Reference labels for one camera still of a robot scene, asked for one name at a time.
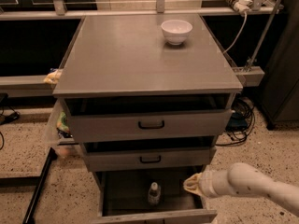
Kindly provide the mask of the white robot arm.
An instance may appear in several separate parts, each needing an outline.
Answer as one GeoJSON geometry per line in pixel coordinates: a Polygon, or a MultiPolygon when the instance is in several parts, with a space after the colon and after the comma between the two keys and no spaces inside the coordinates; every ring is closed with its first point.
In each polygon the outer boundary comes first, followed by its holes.
{"type": "Polygon", "coordinates": [[[299,217],[299,188],[276,181],[244,162],[234,163],[226,170],[196,173],[183,182],[183,188],[206,198],[265,197],[299,217]]]}

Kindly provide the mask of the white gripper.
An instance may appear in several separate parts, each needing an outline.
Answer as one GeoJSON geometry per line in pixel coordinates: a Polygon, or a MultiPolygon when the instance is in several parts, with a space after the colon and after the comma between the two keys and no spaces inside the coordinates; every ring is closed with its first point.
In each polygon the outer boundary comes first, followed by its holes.
{"type": "Polygon", "coordinates": [[[216,198],[218,197],[218,193],[213,187],[214,177],[214,171],[204,171],[203,173],[194,174],[184,181],[185,185],[193,186],[185,186],[184,189],[197,196],[201,196],[203,194],[208,198],[216,198]]]}

